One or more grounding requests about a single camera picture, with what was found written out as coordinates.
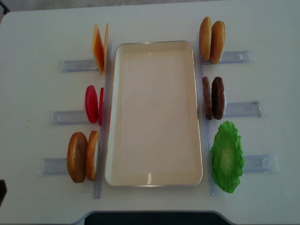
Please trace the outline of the bun slice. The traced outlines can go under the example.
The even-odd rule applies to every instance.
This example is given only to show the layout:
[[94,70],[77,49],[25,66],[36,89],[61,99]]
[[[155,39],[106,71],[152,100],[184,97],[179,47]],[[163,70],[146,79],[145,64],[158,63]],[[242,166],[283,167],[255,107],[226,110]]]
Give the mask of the bun slice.
[[201,23],[199,33],[200,54],[203,60],[210,59],[211,32],[211,19],[207,16]]
[[91,131],[86,158],[86,176],[88,180],[96,180],[97,159],[99,150],[99,133],[98,131]]
[[212,26],[210,61],[218,64],[225,46],[225,24],[223,21],[216,21]]

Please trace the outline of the red tomato slice right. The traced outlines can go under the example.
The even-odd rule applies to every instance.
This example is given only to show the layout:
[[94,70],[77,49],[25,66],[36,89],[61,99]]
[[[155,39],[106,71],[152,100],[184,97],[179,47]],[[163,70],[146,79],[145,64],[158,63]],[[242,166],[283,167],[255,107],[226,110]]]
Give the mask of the red tomato slice right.
[[99,111],[98,111],[98,124],[102,125],[102,115],[103,115],[103,100],[104,100],[104,88],[100,90],[100,98],[99,98]]

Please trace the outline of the red tomato slice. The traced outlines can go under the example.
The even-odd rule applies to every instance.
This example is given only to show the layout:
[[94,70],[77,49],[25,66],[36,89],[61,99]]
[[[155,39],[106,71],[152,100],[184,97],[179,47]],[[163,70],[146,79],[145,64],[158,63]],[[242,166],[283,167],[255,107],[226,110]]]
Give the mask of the red tomato slice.
[[85,111],[89,122],[95,123],[98,119],[98,98],[93,85],[88,86],[86,89]]
[[104,88],[100,90],[100,98],[99,98],[99,111],[98,111],[98,124],[102,125],[102,115],[103,115],[103,100],[104,100]]

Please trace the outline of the brown meat patty left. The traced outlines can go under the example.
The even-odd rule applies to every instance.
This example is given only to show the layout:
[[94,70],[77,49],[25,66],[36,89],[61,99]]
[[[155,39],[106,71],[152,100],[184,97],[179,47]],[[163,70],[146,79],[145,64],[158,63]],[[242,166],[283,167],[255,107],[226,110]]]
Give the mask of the brown meat patty left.
[[208,77],[202,78],[203,96],[205,103],[205,116],[208,120],[212,120],[212,104],[210,97],[210,83]]

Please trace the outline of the red tomato slice left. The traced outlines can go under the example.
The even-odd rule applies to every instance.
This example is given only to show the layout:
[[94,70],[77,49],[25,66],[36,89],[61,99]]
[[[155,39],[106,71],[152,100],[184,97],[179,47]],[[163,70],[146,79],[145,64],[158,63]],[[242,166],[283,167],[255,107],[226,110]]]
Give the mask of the red tomato slice left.
[[89,122],[95,123],[98,119],[98,98],[93,85],[88,86],[86,89],[85,111]]

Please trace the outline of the dark brown meat patty right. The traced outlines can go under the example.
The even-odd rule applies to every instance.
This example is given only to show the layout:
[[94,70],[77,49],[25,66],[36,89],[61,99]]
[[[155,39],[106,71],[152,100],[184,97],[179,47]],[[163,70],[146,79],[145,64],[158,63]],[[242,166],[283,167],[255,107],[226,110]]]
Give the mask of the dark brown meat patty right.
[[212,114],[215,119],[220,120],[223,118],[227,101],[225,97],[225,89],[223,80],[221,77],[215,77],[212,83],[211,90],[211,101],[212,101]]

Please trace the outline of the orange cheese slice left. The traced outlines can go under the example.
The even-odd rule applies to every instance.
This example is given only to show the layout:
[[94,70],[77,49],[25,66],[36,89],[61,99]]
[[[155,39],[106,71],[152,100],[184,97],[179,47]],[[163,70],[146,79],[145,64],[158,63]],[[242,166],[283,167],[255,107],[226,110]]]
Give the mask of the orange cheese slice left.
[[91,46],[95,61],[98,66],[98,70],[102,75],[104,69],[104,45],[101,39],[100,31],[98,25],[95,24],[93,31],[93,40]]

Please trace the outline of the orange cheese slice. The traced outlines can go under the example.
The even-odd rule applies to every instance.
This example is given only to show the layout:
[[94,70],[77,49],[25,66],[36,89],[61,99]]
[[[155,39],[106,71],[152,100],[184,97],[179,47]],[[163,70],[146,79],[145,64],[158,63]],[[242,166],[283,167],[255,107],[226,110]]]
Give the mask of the orange cheese slice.
[[108,58],[108,46],[109,46],[109,23],[106,24],[105,30],[105,45],[104,45],[104,74],[106,75],[107,72],[107,58]]
[[95,24],[93,31],[93,40],[91,46],[95,61],[98,66],[98,70],[102,75],[104,69],[104,45],[101,39],[100,31],[98,25]]

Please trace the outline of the green lettuce leaf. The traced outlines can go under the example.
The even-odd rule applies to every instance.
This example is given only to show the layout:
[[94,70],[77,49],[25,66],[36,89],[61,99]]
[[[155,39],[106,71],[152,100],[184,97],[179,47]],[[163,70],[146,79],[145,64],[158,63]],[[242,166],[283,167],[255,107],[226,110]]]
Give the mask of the green lettuce leaf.
[[241,136],[231,121],[223,122],[215,135],[210,150],[212,177],[225,192],[233,193],[243,174],[244,156]]

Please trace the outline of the clear holder tomato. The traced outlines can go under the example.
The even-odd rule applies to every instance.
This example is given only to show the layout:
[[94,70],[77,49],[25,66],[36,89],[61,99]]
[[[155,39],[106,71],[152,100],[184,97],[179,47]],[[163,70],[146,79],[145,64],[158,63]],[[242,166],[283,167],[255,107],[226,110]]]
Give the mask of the clear holder tomato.
[[51,125],[79,125],[88,124],[85,111],[54,111],[50,117]]

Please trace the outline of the clear holder cheese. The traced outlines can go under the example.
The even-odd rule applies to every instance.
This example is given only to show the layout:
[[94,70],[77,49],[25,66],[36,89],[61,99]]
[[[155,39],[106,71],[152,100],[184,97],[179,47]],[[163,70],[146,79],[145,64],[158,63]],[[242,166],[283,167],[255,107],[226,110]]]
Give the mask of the clear holder cheese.
[[61,60],[63,73],[97,71],[98,66],[94,60]]

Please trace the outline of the orange cheese slice right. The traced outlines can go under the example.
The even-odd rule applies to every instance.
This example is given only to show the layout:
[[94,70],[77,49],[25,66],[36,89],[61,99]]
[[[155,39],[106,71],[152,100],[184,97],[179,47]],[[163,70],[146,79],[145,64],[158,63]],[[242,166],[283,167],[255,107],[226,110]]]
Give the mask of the orange cheese slice right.
[[108,58],[108,46],[109,46],[109,23],[106,24],[105,30],[105,45],[104,45],[104,74],[106,75],[107,72],[107,58]]

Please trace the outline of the clear holder patties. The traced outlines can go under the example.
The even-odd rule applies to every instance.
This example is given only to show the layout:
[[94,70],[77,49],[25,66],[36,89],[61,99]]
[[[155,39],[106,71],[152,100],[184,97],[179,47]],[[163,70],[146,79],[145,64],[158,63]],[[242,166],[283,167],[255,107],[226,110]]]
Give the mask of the clear holder patties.
[[258,101],[228,103],[224,117],[261,117],[262,112]]

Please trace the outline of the clear holder lettuce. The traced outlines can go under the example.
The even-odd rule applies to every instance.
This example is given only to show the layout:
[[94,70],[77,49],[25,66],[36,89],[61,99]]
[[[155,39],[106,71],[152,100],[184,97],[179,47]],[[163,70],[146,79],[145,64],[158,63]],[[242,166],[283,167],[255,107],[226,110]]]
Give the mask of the clear holder lettuce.
[[279,172],[276,154],[244,156],[243,173]]

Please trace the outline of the white rectangular tray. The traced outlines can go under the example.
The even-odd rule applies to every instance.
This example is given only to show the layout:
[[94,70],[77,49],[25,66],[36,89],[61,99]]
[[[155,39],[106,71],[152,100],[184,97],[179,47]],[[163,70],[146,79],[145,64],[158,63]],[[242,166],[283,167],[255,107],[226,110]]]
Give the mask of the white rectangular tray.
[[119,45],[105,179],[114,187],[195,186],[203,177],[188,41]]

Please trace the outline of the brown bun top lower left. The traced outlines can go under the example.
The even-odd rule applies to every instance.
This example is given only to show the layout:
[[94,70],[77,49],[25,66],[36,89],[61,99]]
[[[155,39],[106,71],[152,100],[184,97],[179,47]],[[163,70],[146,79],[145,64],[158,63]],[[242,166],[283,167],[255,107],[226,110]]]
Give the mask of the brown bun top lower left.
[[67,170],[74,183],[86,177],[87,138],[82,132],[72,134],[67,151]]

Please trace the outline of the clear holder upper right bun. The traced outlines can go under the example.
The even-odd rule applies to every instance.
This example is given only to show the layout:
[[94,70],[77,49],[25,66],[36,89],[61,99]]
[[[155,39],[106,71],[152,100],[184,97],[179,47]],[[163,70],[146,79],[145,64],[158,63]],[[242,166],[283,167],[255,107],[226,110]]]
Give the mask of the clear holder upper right bun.
[[249,50],[242,51],[226,51],[223,52],[218,64],[232,64],[232,63],[250,63],[254,61],[253,55]]

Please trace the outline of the clear holder bun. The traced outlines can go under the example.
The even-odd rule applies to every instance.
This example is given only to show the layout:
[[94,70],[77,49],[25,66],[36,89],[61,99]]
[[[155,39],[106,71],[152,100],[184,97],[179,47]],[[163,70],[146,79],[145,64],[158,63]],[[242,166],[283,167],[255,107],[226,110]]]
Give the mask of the clear holder bun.
[[223,52],[218,64],[232,64],[232,63],[250,63],[254,61],[253,55],[249,50],[242,51],[226,51]]
[[67,175],[66,158],[43,158],[40,164],[40,173],[42,175]]

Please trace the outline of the clear holder lower left bun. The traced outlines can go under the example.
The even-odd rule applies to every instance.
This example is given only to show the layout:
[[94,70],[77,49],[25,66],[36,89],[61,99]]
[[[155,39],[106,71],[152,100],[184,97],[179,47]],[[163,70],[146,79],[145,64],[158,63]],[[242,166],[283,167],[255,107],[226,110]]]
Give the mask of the clear holder lower left bun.
[[66,158],[43,158],[40,164],[40,173],[42,175],[67,175]]

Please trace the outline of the black chair back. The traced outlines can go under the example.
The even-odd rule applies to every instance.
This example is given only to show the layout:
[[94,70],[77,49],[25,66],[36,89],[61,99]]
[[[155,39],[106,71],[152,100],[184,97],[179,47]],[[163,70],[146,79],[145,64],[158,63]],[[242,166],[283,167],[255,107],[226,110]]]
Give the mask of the black chair back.
[[229,225],[210,212],[101,212],[84,220],[86,225]]

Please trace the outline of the dark object left edge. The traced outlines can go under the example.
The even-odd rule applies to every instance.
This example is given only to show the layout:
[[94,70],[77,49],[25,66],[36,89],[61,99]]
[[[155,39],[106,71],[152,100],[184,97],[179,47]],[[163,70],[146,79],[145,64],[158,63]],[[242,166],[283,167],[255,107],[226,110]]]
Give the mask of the dark object left edge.
[[4,180],[0,180],[0,206],[3,203],[3,200],[7,194],[7,186],[6,186],[6,182]]

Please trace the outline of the clear plastic rail right long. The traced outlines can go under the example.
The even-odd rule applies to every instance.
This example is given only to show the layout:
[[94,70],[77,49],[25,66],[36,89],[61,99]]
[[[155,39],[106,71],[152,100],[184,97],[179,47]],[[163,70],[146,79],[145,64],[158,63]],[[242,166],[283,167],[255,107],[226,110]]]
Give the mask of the clear plastic rail right long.
[[204,102],[204,93],[203,93],[203,62],[201,58],[200,53],[200,38],[199,38],[200,32],[197,33],[197,44],[198,44],[198,73],[199,73],[199,83],[201,87],[201,99],[202,99],[202,122],[204,126],[204,139],[205,139],[205,145],[206,145],[206,153],[207,153],[207,167],[208,167],[208,179],[209,179],[209,186],[210,186],[210,196],[215,196],[215,183],[213,180],[213,177],[211,175],[211,159],[210,159],[210,133],[209,133],[209,125],[208,120],[206,118],[206,108],[205,108],[205,102]]

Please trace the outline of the clear plastic rail long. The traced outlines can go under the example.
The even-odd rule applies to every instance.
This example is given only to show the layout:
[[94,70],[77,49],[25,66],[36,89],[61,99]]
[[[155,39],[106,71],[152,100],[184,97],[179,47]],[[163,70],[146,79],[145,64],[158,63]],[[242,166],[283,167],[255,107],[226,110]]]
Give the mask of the clear plastic rail long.
[[197,44],[198,44],[198,73],[199,73],[199,83],[201,87],[201,99],[202,99],[202,122],[204,126],[204,139],[205,139],[205,145],[206,145],[206,153],[207,153],[207,167],[208,167],[208,179],[209,179],[209,186],[210,186],[210,196],[215,196],[215,183],[213,180],[213,177],[211,175],[211,159],[210,159],[210,133],[209,133],[209,125],[208,120],[206,118],[206,108],[205,108],[205,102],[204,102],[204,93],[203,93],[203,62],[201,58],[200,53],[200,38],[199,38],[200,32],[197,33]]
[[107,72],[105,74],[105,87],[104,87],[104,101],[102,109],[102,125],[100,129],[100,145],[99,145],[99,154],[97,160],[97,177],[94,186],[94,199],[101,198],[102,192],[102,181],[103,181],[103,172],[104,172],[104,151],[105,143],[107,136],[107,105],[109,102],[109,92],[110,92],[110,74],[111,74],[111,55],[112,55],[112,40],[109,37],[109,46],[108,46],[108,63],[107,63]]

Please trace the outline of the clear plastic rail left long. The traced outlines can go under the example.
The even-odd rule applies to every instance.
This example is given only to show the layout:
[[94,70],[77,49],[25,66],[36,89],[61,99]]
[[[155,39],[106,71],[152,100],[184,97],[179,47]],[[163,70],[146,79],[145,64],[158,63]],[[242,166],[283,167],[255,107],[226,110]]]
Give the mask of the clear plastic rail left long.
[[110,92],[110,74],[111,74],[111,55],[112,55],[112,40],[109,37],[109,46],[108,46],[108,63],[107,63],[107,72],[105,74],[105,87],[104,87],[104,101],[102,109],[102,125],[100,129],[100,145],[99,145],[99,154],[97,160],[97,177],[94,186],[94,199],[101,198],[102,192],[102,181],[103,181],[103,172],[104,172],[104,151],[105,143],[107,136],[107,105],[109,102],[109,92]]

